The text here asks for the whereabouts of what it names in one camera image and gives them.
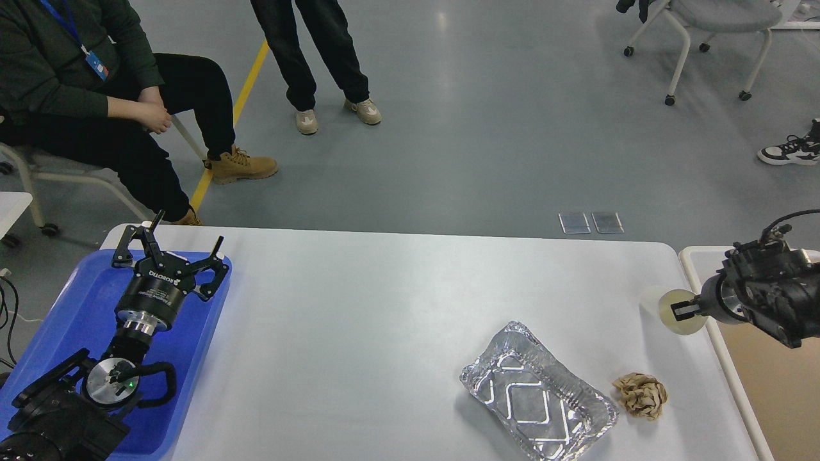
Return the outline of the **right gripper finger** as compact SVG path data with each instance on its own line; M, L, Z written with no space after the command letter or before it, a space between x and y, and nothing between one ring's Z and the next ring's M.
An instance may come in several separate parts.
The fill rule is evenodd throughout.
M685 322L702 318L700 309L700 299L693 297L691 300L679 301L671 304L671 312L676 322Z

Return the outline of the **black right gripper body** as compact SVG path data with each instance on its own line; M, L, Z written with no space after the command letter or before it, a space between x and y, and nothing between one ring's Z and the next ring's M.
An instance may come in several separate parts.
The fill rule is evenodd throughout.
M746 323L742 303L726 278L725 274L717 274L706 280L699 294L699 315L726 324Z

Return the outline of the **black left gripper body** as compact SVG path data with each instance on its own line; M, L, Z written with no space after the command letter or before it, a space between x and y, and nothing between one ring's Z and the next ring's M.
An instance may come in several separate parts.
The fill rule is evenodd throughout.
M119 324L142 322L153 332L166 332L181 311L188 292L195 286L193 275L180 275L188 259L170 256L164 262L144 257L135 265L134 277L115 306Z

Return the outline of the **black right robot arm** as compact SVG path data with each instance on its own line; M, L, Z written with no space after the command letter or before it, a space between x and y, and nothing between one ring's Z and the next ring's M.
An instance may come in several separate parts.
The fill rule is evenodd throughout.
M803 249L791 249L788 219L818 213L817 208L771 222L756 240L735 242L723 267L706 280L692 300L671 304L676 321L696 316L726 324L750 323L788 348L819 336L819 266Z

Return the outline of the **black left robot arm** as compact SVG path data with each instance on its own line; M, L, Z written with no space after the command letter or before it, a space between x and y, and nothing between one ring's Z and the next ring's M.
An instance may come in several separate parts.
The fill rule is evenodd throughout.
M175 442L229 286L174 254L159 219L82 260L2 387L3 460L158 460Z

